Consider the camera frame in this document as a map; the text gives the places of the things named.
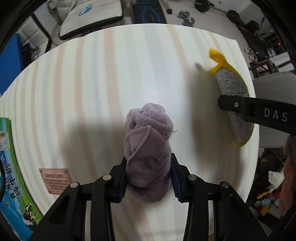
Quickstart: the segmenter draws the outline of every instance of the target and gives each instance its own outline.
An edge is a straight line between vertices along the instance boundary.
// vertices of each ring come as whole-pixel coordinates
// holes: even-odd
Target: blue mat
[[[136,23],[167,23],[158,0],[137,0],[133,13]]]
[[[15,34],[0,55],[0,92],[3,94],[23,71],[21,41]]]

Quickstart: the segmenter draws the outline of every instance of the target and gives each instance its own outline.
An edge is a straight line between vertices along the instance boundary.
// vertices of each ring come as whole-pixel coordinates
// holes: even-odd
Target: screw
[[[78,182],[71,182],[71,183],[70,183],[70,187],[71,187],[71,188],[76,188],[76,187],[78,187]]]
[[[111,178],[112,178],[112,176],[109,174],[103,176],[103,180],[105,180],[105,181],[109,181]]]
[[[190,175],[188,175],[188,179],[191,180],[191,181],[194,181],[194,180],[197,179],[197,176],[194,175],[194,174],[190,174]]]
[[[226,181],[221,182],[221,184],[222,184],[222,187],[225,187],[225,188],[230,187],[230,184],[228,182],[226,182]]]

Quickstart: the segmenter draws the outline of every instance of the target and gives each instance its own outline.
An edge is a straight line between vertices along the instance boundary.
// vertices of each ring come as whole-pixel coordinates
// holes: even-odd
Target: table surface
[[[39,168],[68,168],[81,184],[109,173],[123,156],[129,110],[149,102],[165,107],[173,121],[170,145],[179,163],[207,182],[230,182],[246,201],[259,127],[244,147],[236,145],[227,112],[217,106],[217,81],[207,72],[216,65],[208,57],[210,48],[225,55],[255,97],[237,42],[184,26],[104,29],[70,40],[29,65],[0,98],[0,116],[11,119],[17,160],[41,212],[57,195],[48,193]],[[187,208],[172,188],[154,204],[127,193],[112,205],[117,240],[181,240]]]

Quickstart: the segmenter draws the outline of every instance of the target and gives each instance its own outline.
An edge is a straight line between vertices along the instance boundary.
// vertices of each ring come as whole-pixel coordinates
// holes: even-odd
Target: dumbbell
[[[209,0],[195,0],[195,8],[199,11],[199,12],[207,12],[210,10],[210,8],[216,9],[218,11],[221,11],[223,13],[226,13],[226,16],[228,17],[228,19],[233,22],[233,23],[237,23],[240,21],[240,16],[239,14],[234,11],[234,10],[229,10],[228,12],[225,12],[221,9],[215,8],[215,5],[210,3]]]
[[[182,25],[187,26],[187,27],[193,27],[193,25],[195,23],[195,19],[190,18],[189,16],[190,16],[190,13],[188,11],[181,10],[177,17],[183,19]]]

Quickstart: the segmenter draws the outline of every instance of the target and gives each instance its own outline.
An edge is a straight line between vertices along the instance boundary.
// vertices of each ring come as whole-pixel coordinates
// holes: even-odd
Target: white chair
[[[22,24],[17,33],[20,36],[22,45],[29,43],[32,49],[40,48],[37,57],[40,57],[51,48],[51,37],[34,13]]]
[[[92,8],[78,16],[89,4],[92,4]],[[77,0],[62,23],[59,37],[66,40],[83,32],[119,22],[122,18],[121,0]]]
[[[253,80],[257,98],[296,104],[296,75],[291,72],[270,74]],[[289,134],[260,126],[260,148],[284,147]]]

